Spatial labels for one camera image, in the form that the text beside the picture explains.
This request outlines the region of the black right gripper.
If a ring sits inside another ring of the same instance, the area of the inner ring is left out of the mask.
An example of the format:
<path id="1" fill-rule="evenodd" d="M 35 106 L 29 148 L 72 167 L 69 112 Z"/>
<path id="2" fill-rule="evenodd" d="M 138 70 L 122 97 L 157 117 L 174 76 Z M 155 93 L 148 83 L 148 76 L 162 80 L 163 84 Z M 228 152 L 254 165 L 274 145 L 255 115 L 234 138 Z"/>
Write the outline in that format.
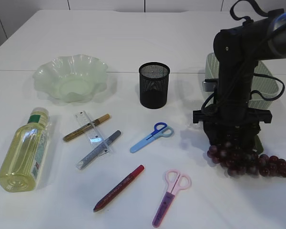
<path id="1" fill-rule="evenodd" d="M 230 142 L 242 149 L 253 149 L 261 128 L 259 123 L 271 123 L 269 110 L 224 107 L 215 114 L 205 115 L 202 110 L 193 111 L 193 122 L 203 122 L 203 130 L 211 145 Z"/>

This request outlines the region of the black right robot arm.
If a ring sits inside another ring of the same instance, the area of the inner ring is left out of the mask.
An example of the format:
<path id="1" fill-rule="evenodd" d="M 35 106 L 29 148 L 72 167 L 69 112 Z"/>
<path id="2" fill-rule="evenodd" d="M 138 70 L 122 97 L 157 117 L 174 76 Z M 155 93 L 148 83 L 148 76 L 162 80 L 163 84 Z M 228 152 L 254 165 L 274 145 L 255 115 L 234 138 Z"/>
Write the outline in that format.
<path id="1" fill-rule="evenodd" d="M 222 29 L 215 36 L 213 49 L 219 75 L 203 81 L 203 89 L 210 96 L 200 110 L 193 112 L 193 122 L 203 122 L 211 145 L 230 142 L 252 149 L 260 122 L 272 121 L 270 111 L 250 108 L 248 103 L 255 93 L 251 86 L 258 62 L 286 59 L 286 12 L 264 12 L 256 1 L 250 4 L 262 19 L 243 16 L 241 26 Z"/>

